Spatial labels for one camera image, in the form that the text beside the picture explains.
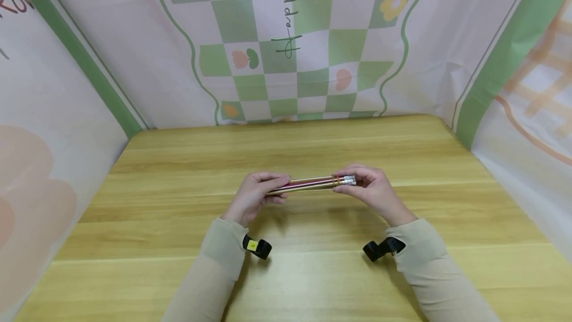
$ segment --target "black wrist strap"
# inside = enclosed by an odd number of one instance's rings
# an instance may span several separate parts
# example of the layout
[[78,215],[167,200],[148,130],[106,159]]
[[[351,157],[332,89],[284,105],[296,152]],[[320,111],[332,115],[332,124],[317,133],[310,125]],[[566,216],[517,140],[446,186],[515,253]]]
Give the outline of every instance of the black wrist strap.
[[242,239],[242,248],[250,251],[256,257],[267,259],[270,254],[270,250],[272,250],[272,245],[266,240],[256,241],[250,236],[245,235],[244,239]]
[[377,261],[379,258],[383,257],[385,254],[398,254],[405,248],[405,243],[401,240],[395,238],[387,238],[383,240],[380,244],[376,244],[374,241],[368,242],[364,247],[363,251],[367,257],[372,261]]

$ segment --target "wrist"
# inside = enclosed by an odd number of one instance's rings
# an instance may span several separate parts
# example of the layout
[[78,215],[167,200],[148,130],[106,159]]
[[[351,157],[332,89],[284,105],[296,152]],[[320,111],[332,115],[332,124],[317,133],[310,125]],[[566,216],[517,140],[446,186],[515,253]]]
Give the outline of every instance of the wrist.
[[412,223],[418,219],[401,201],[399,201],[399,204],[394,204],[388,208],[376,209],[376,211],[392,228]]
[[221,216],[221,219],[223,220],[229,220],[229,221],[234,221],[235,223],[238,223],[240,225],[242,225],[243,227],[246,227],[245,223],[244,223],[244,217],[243,214],[240,214],[238,212],[235,212],[233,209],[231,209],[231,207],[229,207]]

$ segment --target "person's left hand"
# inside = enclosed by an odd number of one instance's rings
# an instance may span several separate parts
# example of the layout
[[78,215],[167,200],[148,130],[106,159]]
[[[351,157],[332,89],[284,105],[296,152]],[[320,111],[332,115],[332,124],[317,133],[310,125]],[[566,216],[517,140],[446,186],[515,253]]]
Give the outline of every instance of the person's left hand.
[[267,197],[266,193],[285,186],[289,182],[290,176],[287,174],[260,172],[247,175],[221,218],[236,221],[243,227],[247,227],[264,205],[285,202],[286,194]]

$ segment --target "sleeve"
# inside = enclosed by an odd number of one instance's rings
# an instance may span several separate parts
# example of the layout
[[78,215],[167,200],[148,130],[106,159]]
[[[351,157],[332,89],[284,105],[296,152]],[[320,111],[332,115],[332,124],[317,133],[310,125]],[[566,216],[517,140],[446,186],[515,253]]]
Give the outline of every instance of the sleeve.
[[388,228],[386,233],[406,244],[395,262],[430,322],[500,321],[426,220]]
[[219,322],[238,279],[248,229],[234,221],[213,221],[162,322]]

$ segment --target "backdrop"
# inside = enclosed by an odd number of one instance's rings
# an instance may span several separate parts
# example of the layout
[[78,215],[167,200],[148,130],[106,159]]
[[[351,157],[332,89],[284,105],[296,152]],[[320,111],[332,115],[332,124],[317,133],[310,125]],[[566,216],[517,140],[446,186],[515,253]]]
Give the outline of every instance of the backdrop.
[[[13,296],[0,311],[14,315],[121,147],[150,128],[437,115],[572,261],[563,2],[0,0],[0,159],[12,167],[0,173],[0,291]],[[29,175],[65,198],[13,198]]]

